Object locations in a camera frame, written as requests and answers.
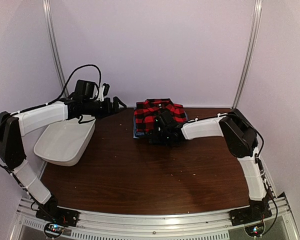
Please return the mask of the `red black plaid shirt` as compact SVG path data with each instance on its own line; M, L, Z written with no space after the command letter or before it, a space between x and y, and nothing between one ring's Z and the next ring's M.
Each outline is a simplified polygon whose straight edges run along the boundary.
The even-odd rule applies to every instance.
M168 112L177 123L188 120L183 105L173 103L170 98L152 98L136 103L134 109L134 123L137 133L149 133L154 129L155 118Z

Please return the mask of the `blue checked shirt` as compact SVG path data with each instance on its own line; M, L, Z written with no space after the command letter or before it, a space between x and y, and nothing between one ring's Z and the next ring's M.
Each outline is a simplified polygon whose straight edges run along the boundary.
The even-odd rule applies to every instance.
M169 113L177 123L185 123L189 117L184 108L134 108L133 134L134 138L142 138L155 128L156 117Z

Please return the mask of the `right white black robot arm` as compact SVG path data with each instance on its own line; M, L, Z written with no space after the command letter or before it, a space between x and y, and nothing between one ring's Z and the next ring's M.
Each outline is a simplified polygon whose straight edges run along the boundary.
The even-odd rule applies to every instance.
M249 207L246 216L256 221L270 213L272 199L265 169L260 159L259 132L238 109L215 117L177 122L170 113L160 113L148 133L151 144L173 145L185 140L223 137L232 156L237 158L248 186Z

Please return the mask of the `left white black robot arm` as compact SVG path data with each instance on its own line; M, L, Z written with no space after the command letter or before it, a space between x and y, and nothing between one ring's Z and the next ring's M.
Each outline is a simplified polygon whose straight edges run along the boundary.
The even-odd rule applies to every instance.
M68 97L59 96L49 103L16 112L0 113L0 165L38 205L38 212L51 222L62 218L58 199L39 179L28 161L25 144L27 136L47 129L49 125L78 120L80 124L104 119L124 111L127 105L117 96L107 96L109 84L98 86L93 81L78 80L74 92Z

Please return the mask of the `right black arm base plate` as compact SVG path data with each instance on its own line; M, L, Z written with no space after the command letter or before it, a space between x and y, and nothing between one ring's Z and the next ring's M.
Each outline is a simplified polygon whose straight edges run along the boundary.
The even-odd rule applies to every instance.
M260 222L264 218L272 216L269 209L261 210L257 207L245 207L233 209L229 212L232 226L246 225L254 222Z

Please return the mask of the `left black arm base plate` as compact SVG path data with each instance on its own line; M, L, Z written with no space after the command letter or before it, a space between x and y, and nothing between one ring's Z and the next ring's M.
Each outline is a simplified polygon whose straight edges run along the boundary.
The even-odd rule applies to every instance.
M76 227L79 219L79 212L66 208L58 208L57 212L54 215L48 215L40 209L36 212L35 217L66 227Z

